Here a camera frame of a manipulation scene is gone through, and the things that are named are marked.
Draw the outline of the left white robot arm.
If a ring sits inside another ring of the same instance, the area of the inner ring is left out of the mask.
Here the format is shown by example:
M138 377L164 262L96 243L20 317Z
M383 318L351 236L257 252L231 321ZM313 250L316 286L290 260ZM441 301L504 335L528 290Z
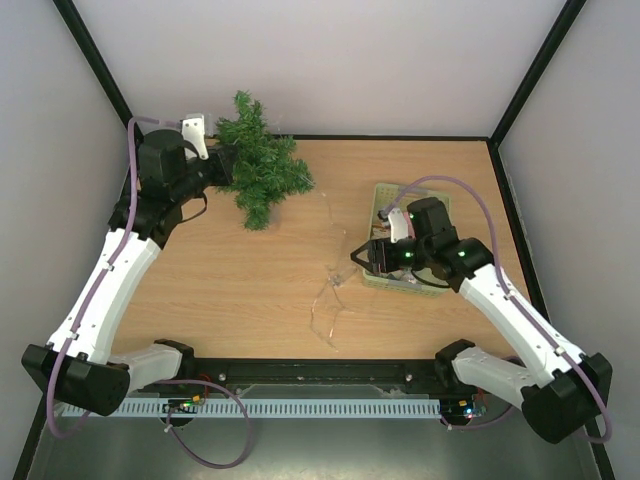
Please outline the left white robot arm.
M22 365L56 403L108 416L133 391L191 371L191 347L157 340L146 349L115 355L112 346L135 290L184 223L183 207L228 186L237 159L233 146L208 146L176 130L159 129L133 146L130 189L116 203L98 261L66 319L43 346L26 348Z

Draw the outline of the clear string light garland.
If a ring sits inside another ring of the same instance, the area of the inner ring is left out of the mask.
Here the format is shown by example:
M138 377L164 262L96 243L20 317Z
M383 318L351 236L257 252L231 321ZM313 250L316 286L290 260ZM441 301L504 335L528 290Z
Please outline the clear string light garland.
M349 312L344 285L356 272L349 251L361 219L351 202L353 169L339 152L342 141L299 140L296 154L310 173L301 181L309 191L288 197L269 215L269 249L275 258L261 277L265 319L262 350L282 358L321 358L345 353L336 325Z

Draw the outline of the green perforated plastic basket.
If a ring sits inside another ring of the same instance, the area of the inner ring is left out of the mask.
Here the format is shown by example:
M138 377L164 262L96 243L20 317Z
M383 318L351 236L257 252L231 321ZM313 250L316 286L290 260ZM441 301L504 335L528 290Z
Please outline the green perforated plastic basket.
M423 199L435 198L440 210L450 210L450 196L441 191L378 183L375 187L368 238L351 253L362 268L363 285L380 290L437 297L449 289L426 273L416 254L414 215L408 211Z

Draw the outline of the small green christmas tree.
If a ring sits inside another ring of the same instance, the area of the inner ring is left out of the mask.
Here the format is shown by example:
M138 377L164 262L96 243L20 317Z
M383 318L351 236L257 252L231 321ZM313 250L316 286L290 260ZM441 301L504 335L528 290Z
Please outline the small green christmas tree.
M233 103L236 117L216 122L217 144L236 154L231 184L223 190L235 195L244 228L262 231L269 227L275 206L292 195L311 192L315 182L308 164L295 156L294 138L268 130L260 101L239 90Z

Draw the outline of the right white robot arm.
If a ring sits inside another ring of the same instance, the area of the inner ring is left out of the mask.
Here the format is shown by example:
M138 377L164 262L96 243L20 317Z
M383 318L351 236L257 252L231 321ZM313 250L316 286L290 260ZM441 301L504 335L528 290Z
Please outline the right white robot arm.
M390 234L350 254L371 274L428 269L482 312L514 349L517 362L494 357L461 339L435 357L445 390L479 387L519 409L531 429L557 444L581 430L606 406L613 368L600 353L586 354L567 340L508 281L490 250L459 238L435 197L385 214Z

